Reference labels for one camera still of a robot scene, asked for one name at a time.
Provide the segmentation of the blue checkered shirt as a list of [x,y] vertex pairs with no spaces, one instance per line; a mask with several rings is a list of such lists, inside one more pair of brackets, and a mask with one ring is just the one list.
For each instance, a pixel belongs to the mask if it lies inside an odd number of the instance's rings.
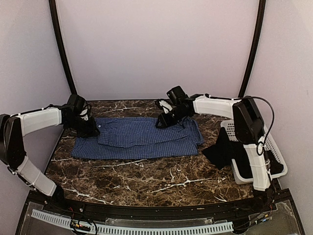
[[198,154],[204,143],[193,119],[164,129],[153,117],[101,117],[97,137],[77,138],[71,156],[88,160],[141,160]]

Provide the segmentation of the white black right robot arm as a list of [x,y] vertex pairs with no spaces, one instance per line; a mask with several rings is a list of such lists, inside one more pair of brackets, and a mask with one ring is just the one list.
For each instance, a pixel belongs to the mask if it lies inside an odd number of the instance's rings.
[[255,103],[256,97],[226,98],[210,94],[188,96],[181,86],[169,90],[167,96],[168,100],[156,100],[156,106],[163,110],[157,118],[156,128],[176,125],[195,114],[222,116],[234,121],[235,137],[243,144],[253,176],[255,197],[250,200],[249,207],[253,212],[261,212],[274,200],[275,187],[265,150],[269,131],[264,130],[265,124]]

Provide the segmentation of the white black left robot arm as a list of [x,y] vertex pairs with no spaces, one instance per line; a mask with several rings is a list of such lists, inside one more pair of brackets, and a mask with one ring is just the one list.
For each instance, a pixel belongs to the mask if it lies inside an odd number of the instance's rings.
[[62,187],[44,174],[48,157],[41,161],[39,154],[56,146],[62,130],[83,138],[99,135],[91,105],[83,97],[72,94],[63,105],[0,116],[1,162],[28,187],[50,198],[50,206],[58,213],[66,213],[69,203]]

